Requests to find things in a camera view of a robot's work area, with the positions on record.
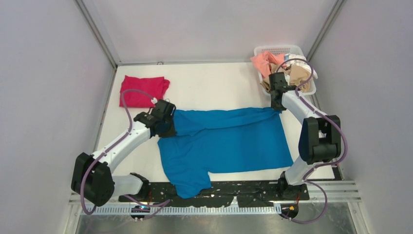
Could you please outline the blue t shirt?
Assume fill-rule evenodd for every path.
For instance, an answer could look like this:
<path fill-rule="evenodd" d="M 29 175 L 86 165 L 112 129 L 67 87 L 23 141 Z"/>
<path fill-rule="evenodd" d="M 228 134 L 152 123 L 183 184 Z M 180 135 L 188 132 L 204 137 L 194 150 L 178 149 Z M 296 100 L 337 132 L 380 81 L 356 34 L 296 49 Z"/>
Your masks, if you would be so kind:
<path fill-rule="evenodd" d="M 272 108 L 177 110 L 176 135 L 158 140 L 165 175 L 184 199 L 211 187 L 209 174 L 293 164 L 280 113 Z"/>

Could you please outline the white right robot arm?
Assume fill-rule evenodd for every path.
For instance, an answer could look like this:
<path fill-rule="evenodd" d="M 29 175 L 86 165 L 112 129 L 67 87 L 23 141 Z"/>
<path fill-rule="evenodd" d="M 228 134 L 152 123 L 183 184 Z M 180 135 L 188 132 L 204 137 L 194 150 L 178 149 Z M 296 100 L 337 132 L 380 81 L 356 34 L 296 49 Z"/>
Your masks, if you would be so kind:
<path fill-rule="evenodd" d="M 290 111 L 301 124 L 299 156 L 277 181 L 279 196 L 291 200 L 304 193 L 306 179 L 318 166 L 340 156 L 340 119 L 309 103 L 295 85 L 288 85 L 282 72 L 270 74 L 269 84 L 271 108 Z"/>

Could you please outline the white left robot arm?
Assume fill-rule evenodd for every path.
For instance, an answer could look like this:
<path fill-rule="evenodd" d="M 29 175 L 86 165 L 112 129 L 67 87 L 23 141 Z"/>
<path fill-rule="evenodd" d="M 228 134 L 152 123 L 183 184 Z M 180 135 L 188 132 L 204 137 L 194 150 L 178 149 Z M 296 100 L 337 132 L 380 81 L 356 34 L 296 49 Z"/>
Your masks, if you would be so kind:
<path fill-rule="evenodd" d="M 148 179 L 137 173 L 114 176 L 113 172 L 133 150 L 152 137 L 175 136 L 175 111 L 174 104 L 161 99 L 135 117 L 127 113 L 126 131 L 90 155 L 81 153 L 75 160 L 71 181 L 71 189 L 81 196 L 81 202 L 87 200 L 101 207 L 112 197 L 130 196 L 138 202 L 145 201 L 150 194 Z"/>

